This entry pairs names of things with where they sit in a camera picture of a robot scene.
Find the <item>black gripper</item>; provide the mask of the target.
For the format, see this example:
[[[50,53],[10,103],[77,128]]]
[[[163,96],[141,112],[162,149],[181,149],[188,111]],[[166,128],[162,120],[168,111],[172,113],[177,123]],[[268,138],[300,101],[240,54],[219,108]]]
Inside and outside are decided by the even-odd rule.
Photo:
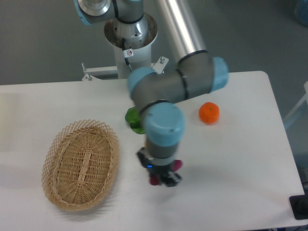
[[[165,185],[175,187],[182,177],[177,173],[181,168],[181,160],[169,157],[165,159],[150,156],[145,147],[141,147],[137,152],[137,157],[141,165],[149,173],[149,182],[152,186]]]

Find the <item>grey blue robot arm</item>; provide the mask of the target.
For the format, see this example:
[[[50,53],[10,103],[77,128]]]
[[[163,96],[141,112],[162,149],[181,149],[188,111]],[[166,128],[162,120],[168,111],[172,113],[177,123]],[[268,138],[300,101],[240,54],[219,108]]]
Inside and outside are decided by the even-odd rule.
[[[118,70],[125,70],[129,96],[141,118],[146,146],[137,152],[152,185],[174,187],[181,181],[175,158],[185,120],[176,103],[223,88],[229,70],[206,48],[186,0],[158,0],[167,39],[178,64],[173,71],[157,73],[143,59],[132,57],[150,44],[149,16],[141,0],[76,0],[80,20],[87,25],[105,22],[105,37],[121,50]]]

